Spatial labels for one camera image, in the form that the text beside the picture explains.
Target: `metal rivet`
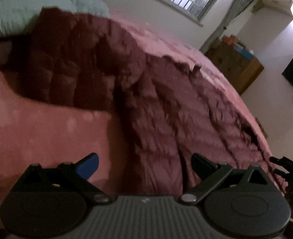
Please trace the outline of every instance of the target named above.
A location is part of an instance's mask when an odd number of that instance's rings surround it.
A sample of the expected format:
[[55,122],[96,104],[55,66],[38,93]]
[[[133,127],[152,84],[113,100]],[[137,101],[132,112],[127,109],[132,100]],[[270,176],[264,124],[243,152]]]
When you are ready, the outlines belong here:
[[110,196],[106,194],[97,194],[94,196],[94,201],[97,203],[108,203],[110,200]]
[[194,203],[197,201],[197,197],[193,194],[184,194],[182,195],[181,200],[185,203]]

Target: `white wall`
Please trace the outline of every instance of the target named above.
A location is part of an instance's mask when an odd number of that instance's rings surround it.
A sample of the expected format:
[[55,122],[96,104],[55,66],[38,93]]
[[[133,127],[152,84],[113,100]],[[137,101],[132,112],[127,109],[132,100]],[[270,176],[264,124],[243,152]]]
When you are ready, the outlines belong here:
[[112,10],[128,15],[132,20],[150,23],[187,44],[200,48],[215,31],[233,0],[218,0],[202,20],[204,27],[187,19],[157,0],[103,0]]
[[240,15],[238,15],[235,19],[233,19],[230,24],[227,27],[227,30],[224,31],[224,33],[221,35],[221,38],[225,36],[235,35],[240,32],[240,30],[245,26],[245,24],[249,21],[249,19],[253,15],[253,8],[256,5],[258,0],[255,0],[254,2],[249,5],[245,11],[243,11]]
[[293,159],[293,87],[281,75],[293,58],[293,20],[263,8],[238,37],[265,67],[242,98],[268,133],[273,154]]

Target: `quilted comforter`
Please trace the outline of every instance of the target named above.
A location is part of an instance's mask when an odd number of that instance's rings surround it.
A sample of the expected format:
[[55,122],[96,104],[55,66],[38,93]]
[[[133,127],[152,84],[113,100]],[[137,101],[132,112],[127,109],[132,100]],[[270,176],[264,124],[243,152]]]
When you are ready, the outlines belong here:
[[27,97],[120,115],[129,144],[122,193],[181,195],[199,182],[194,152],[236,168],[259,164],[278,182],[270,153],[201,66],[145,53],[113,20],[43,9],[26,58]]

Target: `air conditioner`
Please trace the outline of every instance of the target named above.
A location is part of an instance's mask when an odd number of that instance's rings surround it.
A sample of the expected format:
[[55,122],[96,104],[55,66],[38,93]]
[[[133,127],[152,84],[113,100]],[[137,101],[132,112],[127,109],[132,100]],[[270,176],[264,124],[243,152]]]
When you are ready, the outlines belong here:
[[291,6],[293,4],[293,0],[259,0],[258,3],[254,7],[254,12],[257,12],[263,7],[268,7],[289,15],[293,17]]

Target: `blue lever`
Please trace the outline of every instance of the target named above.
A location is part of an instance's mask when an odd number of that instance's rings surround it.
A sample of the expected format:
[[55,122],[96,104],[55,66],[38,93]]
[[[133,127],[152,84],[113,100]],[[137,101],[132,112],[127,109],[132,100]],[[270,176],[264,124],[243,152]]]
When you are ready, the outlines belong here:
[[99,167],[99,156],[91,153],[75,164],[76,174],[81,178],[88,180]]

